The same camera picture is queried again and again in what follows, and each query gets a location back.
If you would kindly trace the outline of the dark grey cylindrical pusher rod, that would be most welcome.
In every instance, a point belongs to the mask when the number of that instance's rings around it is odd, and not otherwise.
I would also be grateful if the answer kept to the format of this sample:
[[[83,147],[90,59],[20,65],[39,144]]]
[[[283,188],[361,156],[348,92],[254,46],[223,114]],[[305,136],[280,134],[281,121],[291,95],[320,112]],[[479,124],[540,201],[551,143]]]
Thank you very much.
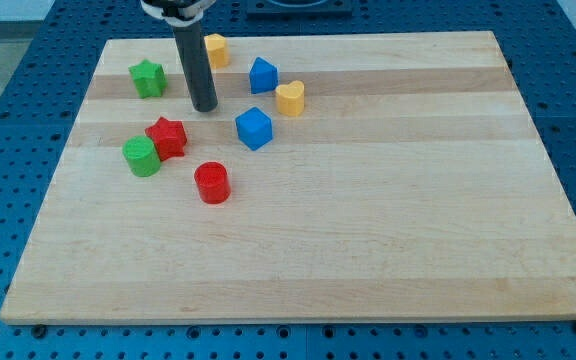
[[[193,108],[213,111],[218,98],[201,24],[174,27],[173,35]]]

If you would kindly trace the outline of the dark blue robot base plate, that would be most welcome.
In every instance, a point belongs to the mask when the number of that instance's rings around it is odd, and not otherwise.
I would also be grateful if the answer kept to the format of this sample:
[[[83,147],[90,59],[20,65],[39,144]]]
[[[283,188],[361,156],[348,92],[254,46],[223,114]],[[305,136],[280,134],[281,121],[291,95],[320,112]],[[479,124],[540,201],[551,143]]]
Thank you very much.
[[[353,0],[247,0],[246,17],[347,16],[352,14],[353,3]]]

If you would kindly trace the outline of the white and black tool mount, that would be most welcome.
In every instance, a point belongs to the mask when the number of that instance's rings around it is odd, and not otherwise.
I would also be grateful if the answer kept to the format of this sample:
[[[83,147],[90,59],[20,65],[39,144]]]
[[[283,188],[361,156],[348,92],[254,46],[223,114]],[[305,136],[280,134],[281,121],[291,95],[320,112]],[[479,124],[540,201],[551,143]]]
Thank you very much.
[[[141,0],[140,5],[149,16],[163,20],[170,26],[190,26],[199,22],[204,12],[216,0]]]

